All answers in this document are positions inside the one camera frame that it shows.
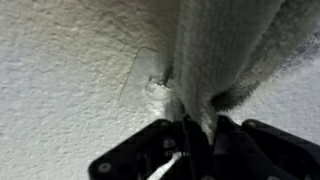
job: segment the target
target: gray towel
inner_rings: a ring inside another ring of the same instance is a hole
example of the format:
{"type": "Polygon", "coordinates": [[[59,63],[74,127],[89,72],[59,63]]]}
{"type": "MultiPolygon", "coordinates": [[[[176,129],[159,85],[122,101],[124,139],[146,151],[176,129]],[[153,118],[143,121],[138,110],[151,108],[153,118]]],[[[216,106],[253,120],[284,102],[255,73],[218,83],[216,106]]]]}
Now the gray towel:
{"type": "Polygon", "coordinates": [[[239,105],[317,27],[318,0],[183,0],[175,91],[207,131],[239,105]]]}

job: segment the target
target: gray fabric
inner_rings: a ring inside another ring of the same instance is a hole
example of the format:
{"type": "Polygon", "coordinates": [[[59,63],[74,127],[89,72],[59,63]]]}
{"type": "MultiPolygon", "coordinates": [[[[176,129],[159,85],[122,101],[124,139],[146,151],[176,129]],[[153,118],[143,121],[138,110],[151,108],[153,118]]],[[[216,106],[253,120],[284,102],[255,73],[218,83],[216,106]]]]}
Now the gray fabric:
{"type": "Polygon", "coordinates": [[[187,113],[214,128],[215,109],[240,104],[314,31],[319,7],[318,0],[183,0],[174,66],[187,113]]]}

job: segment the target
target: wall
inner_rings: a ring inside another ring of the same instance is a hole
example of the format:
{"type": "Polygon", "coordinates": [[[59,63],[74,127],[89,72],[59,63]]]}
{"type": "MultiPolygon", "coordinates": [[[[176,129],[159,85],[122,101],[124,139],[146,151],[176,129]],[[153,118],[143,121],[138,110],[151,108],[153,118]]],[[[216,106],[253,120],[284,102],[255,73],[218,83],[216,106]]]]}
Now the wall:
{"type": "Polygon", "coordinates": [[[140,47],[171,54],[177,0],[0,0],[0,179],[87,179],[153,119],[117,104],[140,47]]]}

